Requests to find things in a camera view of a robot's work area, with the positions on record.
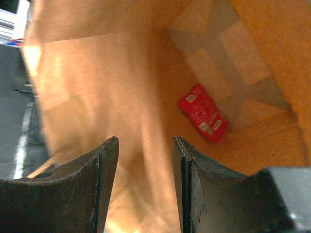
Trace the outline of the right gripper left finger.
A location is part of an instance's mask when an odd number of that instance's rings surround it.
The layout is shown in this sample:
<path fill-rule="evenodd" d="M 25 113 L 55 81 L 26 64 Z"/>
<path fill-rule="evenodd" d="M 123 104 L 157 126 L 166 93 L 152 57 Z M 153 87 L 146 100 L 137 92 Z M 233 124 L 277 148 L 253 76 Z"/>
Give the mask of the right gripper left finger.
<path fill-rule="evenodd" d="M 102 233 L 119 157 L 111 137 L 36 178 L 1 180 L 3 233 Z"/>

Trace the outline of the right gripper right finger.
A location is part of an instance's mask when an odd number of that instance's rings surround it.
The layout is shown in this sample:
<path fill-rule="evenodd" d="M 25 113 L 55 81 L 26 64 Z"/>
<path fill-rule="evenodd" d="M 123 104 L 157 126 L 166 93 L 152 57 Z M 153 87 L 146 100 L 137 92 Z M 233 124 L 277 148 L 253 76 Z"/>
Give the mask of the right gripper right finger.
<path fill-rule="evenodd" d="M 173 139 L 173 172 L 183 233 L 301 233 L 301 167 L 236 172 Z"/>

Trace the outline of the red snack packet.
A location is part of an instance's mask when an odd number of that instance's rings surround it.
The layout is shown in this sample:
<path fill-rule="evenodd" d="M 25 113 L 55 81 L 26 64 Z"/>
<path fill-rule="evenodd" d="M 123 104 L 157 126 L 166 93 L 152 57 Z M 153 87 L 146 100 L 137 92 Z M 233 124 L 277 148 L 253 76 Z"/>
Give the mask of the red snack packet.
<path fill-rule="evenodd" d="M 178 102 L 178 107 L 206 140 L 218 143 L 225 135 L 228 121 L 200 84 Z"/>

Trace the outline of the brown paper bag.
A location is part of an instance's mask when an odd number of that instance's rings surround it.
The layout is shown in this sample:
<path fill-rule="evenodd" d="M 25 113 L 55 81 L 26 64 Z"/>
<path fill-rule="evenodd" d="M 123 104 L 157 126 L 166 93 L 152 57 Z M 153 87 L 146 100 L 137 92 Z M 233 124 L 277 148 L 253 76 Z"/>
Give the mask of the brown paper bag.
<path fill-rule="evenodd" d="M 35 0 L 23 53 L 49 164 L 119 139 L 112 233 L 180 231 L 174 136 L 247 175 L 311 163 L 308 0 Z M 196 84 L 218 143 L 178 107 Z"/>

